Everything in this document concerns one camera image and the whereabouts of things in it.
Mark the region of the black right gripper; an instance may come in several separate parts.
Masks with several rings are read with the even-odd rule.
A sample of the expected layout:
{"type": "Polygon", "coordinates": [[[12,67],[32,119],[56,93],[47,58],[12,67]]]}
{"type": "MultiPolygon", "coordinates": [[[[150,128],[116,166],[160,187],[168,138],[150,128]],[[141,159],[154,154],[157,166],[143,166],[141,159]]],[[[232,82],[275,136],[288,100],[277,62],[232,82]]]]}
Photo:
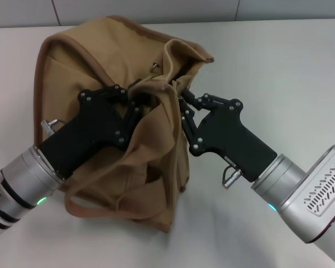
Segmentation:
{"type": "Polygon", "coordinates": [[[226,100],[207,93],[196,97],[190,90],[184,89],[179,107],[181,124],[192,155],[213,152],[235,170],[241,170],[242,176],[249,182],[254,182],[277,158],[273,149],[242,124],[240,114],[243,103],[240,100],[226,100]],[[198,111],[209,111],[198,127],[192,107],[198,111]]]}

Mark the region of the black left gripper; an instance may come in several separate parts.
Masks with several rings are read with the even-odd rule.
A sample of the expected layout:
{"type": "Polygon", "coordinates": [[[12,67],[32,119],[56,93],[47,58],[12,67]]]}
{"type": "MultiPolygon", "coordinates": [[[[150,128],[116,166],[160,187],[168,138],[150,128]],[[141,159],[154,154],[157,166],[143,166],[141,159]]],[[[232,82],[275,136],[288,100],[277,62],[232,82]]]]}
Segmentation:
{"type": "Polygon", "coordinates": [[[128,140],[143,117],[142,105],[130,101],[122,119],[110,103],[128,102],[128,92],[119,85],[78,94],[79,112],[40,145],[53,169],[64,178],[105,147],[126,150],[128,140]]]}

